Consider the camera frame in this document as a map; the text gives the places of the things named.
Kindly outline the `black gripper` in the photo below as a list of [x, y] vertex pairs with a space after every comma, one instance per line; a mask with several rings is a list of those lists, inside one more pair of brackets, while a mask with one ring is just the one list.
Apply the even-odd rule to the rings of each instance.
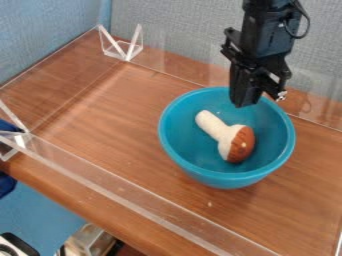
[[286, 63], [299, 27], [295, 13], [246, 13], [242, 30], [225, 30], [222, 54], [231, 62], [230, 99], [235, 106], [258, 103], [263, 93], [286, 97], [291, 71]]

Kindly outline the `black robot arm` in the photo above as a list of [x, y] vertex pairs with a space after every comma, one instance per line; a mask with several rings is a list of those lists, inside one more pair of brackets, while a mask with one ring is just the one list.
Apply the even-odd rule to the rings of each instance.
[[309, 19], [298, 0], [243, 0], [242, 30], [225, 30], [222, 54], [230, 60], [230, 100], [237, 107], [257, 104], [263, 93], [286, 97], [291, 70], [286, 63], [298, 34], [301, 18]]

